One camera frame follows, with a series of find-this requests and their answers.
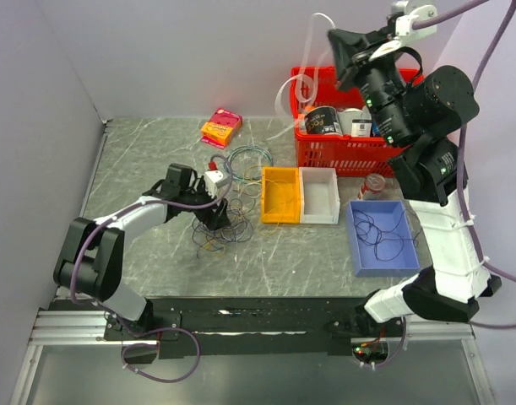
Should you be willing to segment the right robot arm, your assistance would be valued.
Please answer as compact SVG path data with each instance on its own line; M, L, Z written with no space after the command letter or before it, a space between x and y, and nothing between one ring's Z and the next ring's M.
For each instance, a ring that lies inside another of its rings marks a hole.
M371 292L351 319L366 336L410 315L466 323L477 313L478 299L493 296L502 285L485 268L471 237L467 172L459 147L449 139L479 113L473 85L450 65L403 79L396 65L400 50L378 54L390 43L386 29L366 34L331 29L328 39L337 88L357 89L380 136L399 149L388 164L432 259L404 282Z

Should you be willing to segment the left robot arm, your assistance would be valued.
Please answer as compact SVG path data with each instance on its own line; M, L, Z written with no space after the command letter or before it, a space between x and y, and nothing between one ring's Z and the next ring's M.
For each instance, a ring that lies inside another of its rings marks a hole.
M53 279L120 319L133 338L148 337L154 329L153 304L122 280L126 248L148 230L165 224L183 212L193 213L209 230L229 225L226 193L233 177L215 162L202 175L187 165L169 165L164 178L136 202L96 219L76 218L68 227Z

